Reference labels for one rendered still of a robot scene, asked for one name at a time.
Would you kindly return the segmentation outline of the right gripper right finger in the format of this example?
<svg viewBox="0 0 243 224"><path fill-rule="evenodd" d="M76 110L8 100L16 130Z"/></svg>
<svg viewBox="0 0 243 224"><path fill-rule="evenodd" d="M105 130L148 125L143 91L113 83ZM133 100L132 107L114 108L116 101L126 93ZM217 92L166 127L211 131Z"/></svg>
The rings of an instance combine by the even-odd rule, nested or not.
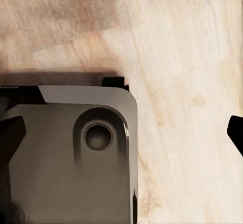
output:
<svg viewBox="0 0 243 224"><path fill-rule="evenodd" d="M232 115L230 117L227 134L243 155L243 118Z"/></svg>

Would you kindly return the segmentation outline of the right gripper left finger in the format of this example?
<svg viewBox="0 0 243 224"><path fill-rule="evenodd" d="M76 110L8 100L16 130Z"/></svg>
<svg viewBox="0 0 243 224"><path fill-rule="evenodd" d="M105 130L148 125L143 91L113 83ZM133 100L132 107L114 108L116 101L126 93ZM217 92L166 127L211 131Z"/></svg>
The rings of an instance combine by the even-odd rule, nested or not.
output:
<svg viewBox="0 0 243 224"><path fill-rule="evenodd" d="M0 176L26 136L22 116L0 121Z"/></svg>

